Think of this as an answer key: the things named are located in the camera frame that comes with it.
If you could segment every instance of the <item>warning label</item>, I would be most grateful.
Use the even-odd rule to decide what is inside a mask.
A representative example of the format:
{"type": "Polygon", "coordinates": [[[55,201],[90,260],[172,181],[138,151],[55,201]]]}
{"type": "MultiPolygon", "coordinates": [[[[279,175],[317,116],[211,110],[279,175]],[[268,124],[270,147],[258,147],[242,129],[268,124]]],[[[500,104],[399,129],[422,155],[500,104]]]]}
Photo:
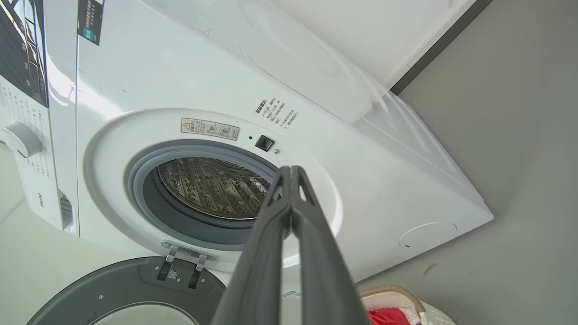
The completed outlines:
{"type": "Polygon", "coordinates": [[[230,140],[237,140],[239,128],[232,125],[203,121],[196,119],[181,119],[181,132],[218,136],[230,140]]]}
{"type": "Polygon", "coordinates": [[[282,128],[288,128],[299,115],[299,112],[289,109],[284,102],[275,97],[263,99],[255,108],[255,113],[282,128]]]}

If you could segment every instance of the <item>door hinge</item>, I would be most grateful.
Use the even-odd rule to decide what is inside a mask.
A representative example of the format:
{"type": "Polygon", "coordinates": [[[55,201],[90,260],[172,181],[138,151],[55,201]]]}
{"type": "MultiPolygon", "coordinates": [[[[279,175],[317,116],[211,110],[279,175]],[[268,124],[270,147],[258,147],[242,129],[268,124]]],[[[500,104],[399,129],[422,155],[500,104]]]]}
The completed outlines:
{"type": "Polygon", "coordinates": [[[197,260],[197,262],[193,262],[195,264],[195,271],[192,273],[191,280],[188,283],[188,287],[192,289],[197,288],[197,284],[201,277],[201,272],[205,268],[205,263],[207,260],[214,261],[218,258],[217,255],[204,252],[202,250],[190,248],[183,246],[181,244],[177,244],[171,241],[162,241],[161,246],[169,248],[169,253],[166,255],[165,261],[162,263],[162,267],[160,271],[158,271],[157,280],[164,281],[166,277],[169,275],[171,271],[171,267],[173,265],[173,261],[175,260],[175,255],[179,249],[186,250],[192,253],[193,257],[197,260]]]}

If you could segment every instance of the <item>qr code sticker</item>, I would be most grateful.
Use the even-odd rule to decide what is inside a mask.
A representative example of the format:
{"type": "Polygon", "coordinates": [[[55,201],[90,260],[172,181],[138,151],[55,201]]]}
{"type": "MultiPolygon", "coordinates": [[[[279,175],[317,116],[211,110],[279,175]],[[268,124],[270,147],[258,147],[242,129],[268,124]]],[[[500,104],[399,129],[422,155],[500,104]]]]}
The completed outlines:
{"type": "Polygon", "coordinates": [[[170,270],[170,271],[169,271],[169,275],[167,275],[166,277],[176,280],[177,276],[179,276],[179,273],[178,273],[178,272],[175,272],[175,271],[173,271],[173,270],[170,270]]]}

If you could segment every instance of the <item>gray floor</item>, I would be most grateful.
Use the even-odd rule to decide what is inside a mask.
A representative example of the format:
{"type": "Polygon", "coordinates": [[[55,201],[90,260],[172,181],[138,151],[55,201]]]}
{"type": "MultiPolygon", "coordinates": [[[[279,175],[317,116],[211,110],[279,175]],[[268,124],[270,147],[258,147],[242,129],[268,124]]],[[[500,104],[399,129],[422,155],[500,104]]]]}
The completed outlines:
{"type": "Polygon", "coordinates": [[[458,324],[568,324],[578,301],[578,2],[496,0],[401,94],[496,219],[359,283],[458,324]]]}

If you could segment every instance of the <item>scratch mark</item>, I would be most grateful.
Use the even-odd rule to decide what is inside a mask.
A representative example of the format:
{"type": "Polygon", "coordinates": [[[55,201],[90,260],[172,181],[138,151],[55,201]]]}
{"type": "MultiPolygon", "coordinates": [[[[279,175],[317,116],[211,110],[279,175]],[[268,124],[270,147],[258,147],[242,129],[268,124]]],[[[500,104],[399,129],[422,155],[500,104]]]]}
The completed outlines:
{"type": "Polygon", "coordinates": [[[426,276],[428,276],[428,273],[429,273],[433,268],[435,268],[436,266],[438,266],[438,264],[439,264],[439,263],[433,263],[433,264],[431,264],[430,266],[428,266],[428,268],[425,269],[424,278],[425,278],[426,276]]]}
{"type": "Polygon", "coordinates": [[[197,31],[199,31],[201,34],[203,34],[205,36],[205,42],[207,41],[207,38],[209,38],[209,35],[206,32],[201,31],[200,29],[197,28],[197,31]]]}
{"type": "Polygon", "coordinates": [[[263,70],[263,68],[259,67],[258,64],[255,63],[255,61],[253,61],[253,59],[251,57],[249,57],[249,59],[251,60],[251,62],[253,62],[254,65],[257,66],[257,68],[259,68],[261,71],[265,72],[267,75],[273,77],[273,79],[275,79],[275,81],[277,81],[277,78],[275,78],[275,76],[273,76],[272,74],[270,74],[269,72],[263,70]]]}
{"type": "Polygon", "coordinates": [[[241,56],[243,57],[243,59],[246,60],[245,56],[243,55],[243,49],[241,49],[241,44],[239,44],[239,50],[241,50],[241,56]]]}

